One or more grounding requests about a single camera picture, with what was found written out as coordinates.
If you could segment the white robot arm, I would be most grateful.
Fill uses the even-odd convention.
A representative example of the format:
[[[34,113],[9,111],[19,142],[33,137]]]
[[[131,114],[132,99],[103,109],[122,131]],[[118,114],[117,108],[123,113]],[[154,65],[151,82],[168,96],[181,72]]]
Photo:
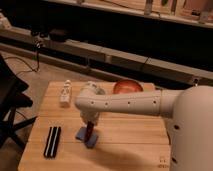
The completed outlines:
[[[106,95],[88,82],[76,96],[75,106],[85,122],[95,122],[99,112],[171,117],[169,171],[213,171],[212,86]]]

